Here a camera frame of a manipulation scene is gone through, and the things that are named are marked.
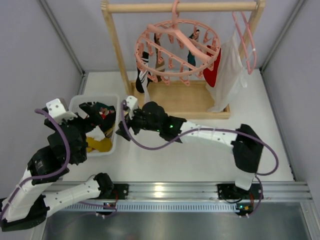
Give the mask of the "white sock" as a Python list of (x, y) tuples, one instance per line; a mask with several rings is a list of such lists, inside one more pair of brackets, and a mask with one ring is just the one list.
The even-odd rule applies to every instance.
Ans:
[(87, 132), (86, 136), (98, 142), (102, 141), (106, 137), (99, 126), (96, 126), (93, 130)]
[(142, 86), (143, 91), (144, 91), (144, 103), (148, 103), (150, 101), (150, 95), (149, 95), (149, 91), (148, 91), (148, 87), (147, 85), (143, 85)]

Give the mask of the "black white-striped sock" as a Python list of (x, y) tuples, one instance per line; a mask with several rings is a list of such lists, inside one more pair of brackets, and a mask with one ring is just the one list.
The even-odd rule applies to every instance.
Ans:
[[(144, 51), (142, 53), (142, 61), (148, 66), (149, 65), (149, 53)], [(146, 71), (141, 71), (139, 68), (137, 68), (137, 78), (135, 81), (135, 87), (136, 90), (139, 93), (145, 93), (145, 91), (148, 90), (148, 85), (151, 83), (152, 80), (147, 77)]]

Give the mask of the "brown striped sock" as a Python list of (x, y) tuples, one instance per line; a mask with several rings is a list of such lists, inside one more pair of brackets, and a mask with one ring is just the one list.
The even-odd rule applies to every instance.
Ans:
[[(160, 43), (160, 35), (155, 33), (153, 37), (154, 43), (157, 45), (161, 45)], [(164, 72), (165, 71), (165, 61), (162, 59), (161, 56), (159, 56), (159, 49), (155, 48), (156, 52), (156, 62), (155, 62), (155, 70), (158, 72)]]

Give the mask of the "pink round clip hanger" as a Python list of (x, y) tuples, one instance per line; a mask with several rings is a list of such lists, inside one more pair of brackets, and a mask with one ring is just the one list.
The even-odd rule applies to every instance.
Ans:
[[(203, 79), (204, 69), (213, 70), (214, 61), (221, 50), (221, 41), (210, 26), (196, 20), (180, 18), (178, 4), (178, 0), (172, 4), (171, 20), (147, 25), (135, 43), (134, 56), (137, 68), (146, 71), (147, 77), (153, 82), (162, 81), (170, 85), (171, 79), (175, 78), (189, 86), (191, 76)], [(198, 42), (189, 38), (196, 29), (200, 30)], [(154, 34), (159, 34), (160, 46), (154, 43)], [(159, 49), (159, 56), (164, 60), (164, 72), (155, 70), (155, 48)], [(189, 51), (195, 56), (195, 66), (188, 63)], [(142, 60), (143, 52), (149, 53), (148, 66)]]

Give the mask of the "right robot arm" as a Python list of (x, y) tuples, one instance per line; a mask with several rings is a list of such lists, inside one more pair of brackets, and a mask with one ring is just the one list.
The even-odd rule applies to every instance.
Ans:
[(251, 189), (264, 145), (249, 125), (242, 124), (235, 130), (201, 126), (185, 118), (168, 115), (154, 101), (139, 108), (138, 101), (133, 96), (122, 101), (120, 116), (116, 134), (143, 149), (148, 147), (133, 137), (141, 130), (158, 133), (167, 145), (173, 142), (200, 143), (226, 149), (232, 153), (237, 168), (235, 187), (246, 192)]

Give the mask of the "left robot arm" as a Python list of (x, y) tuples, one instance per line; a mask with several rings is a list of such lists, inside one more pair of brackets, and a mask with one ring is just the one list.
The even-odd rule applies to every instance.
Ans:
[(15, 190), (1, 199), (3, 232), (34, 228), (65, 207), (87, 199), (106, 199), (112, 194), (114, 184), (107, 173), (98, 173), (66, 190), (45, 193), (70, 171), (68, 165), (79, 165), (87, 160), (86, 134), (104, 121), (92, 105), (85, 102), (79, 108), (86, 117), (69, 111), (59, 98), (46, 103), (45, 108), (35, 109), (35, 113), (45, 117), (44, 125), (54, 132), (47, 138), (48, 145), (31, 157)]

